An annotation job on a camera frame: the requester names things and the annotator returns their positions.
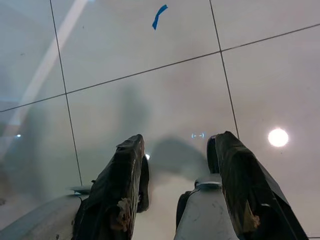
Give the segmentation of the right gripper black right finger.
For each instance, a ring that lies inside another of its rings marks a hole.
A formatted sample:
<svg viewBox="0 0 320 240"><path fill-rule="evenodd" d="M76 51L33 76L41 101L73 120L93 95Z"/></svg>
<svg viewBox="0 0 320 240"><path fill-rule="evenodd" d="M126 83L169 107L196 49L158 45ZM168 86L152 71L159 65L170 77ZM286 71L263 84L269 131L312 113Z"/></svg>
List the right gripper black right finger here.
<svg viewBox="0 0 320 240"><path fill-rule="evenodd" d="M235 135L215 137L222 190L231 223L241 240L306 240L278 183Z"/></svg>

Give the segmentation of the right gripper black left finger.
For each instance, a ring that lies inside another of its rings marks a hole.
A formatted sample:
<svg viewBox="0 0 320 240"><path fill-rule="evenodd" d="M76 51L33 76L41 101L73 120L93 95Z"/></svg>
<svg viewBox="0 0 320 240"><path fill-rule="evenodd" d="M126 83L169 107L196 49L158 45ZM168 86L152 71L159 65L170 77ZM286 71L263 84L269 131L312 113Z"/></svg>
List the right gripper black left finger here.
<svg viewBox="0 0 320 240"><path fill-rule="evenodd" d="M74 240L130 240L146 210L146 156L141 134L129 137L98 175L75 215Z"/></svg>

